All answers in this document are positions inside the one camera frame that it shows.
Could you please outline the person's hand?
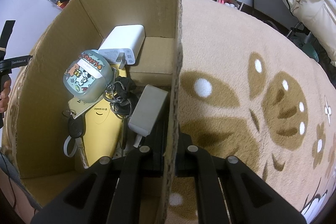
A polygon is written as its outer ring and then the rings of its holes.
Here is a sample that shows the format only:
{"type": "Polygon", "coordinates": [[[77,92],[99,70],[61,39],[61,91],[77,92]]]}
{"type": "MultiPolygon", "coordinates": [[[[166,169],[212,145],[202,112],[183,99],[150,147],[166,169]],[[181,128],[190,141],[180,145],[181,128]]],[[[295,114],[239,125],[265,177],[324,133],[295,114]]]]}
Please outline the person's hand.
{"type": "Polygon", "coordinates": [[[0,112],[4,113],[8,108],[9,94],[11,91],[11,78],[9,78],[3,85],[3,91],[1,91],[0,112]]]}

